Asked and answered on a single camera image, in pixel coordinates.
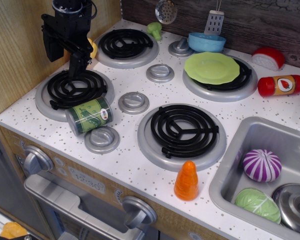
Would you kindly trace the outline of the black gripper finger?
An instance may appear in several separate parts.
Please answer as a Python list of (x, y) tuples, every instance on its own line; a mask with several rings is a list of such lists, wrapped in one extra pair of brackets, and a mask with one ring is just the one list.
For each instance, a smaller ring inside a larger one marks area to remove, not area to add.
[(87, 69), (88, 56), (80, 51), (70, 55), (68, 76), (70, 79), (77, 77)]
[(87, 37), (60, 38), (60, 52), (68, 52), (70, 56), (78, 54), (80, 58), (90, 59), (93, 47)]

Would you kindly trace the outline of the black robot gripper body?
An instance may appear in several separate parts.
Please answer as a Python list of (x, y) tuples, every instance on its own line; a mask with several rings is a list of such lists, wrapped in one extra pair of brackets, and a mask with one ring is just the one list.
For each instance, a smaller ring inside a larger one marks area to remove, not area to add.
[(56, 11), (54, 16), (43, 14), (41, 18), (43, 20), (43, 43), (50, 62), (64, 56), (64, 53), (60, 52), (60, 38), (87, 37), (91, 28), (91, 18), (85, 12)]

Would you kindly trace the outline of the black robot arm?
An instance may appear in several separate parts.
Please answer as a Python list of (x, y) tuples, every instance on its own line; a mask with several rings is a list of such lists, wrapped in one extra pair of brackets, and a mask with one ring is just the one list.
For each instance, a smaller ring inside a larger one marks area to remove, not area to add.
[(93, 47), (88, 33), (97, 7), (91, 0), (53, 0), (52, 8), (54, 16), (41, 15), (45, 52), (50, 62), (54, 62), (68, 51), (68, 76), (73, 79), (83, 73), (91, 61)]

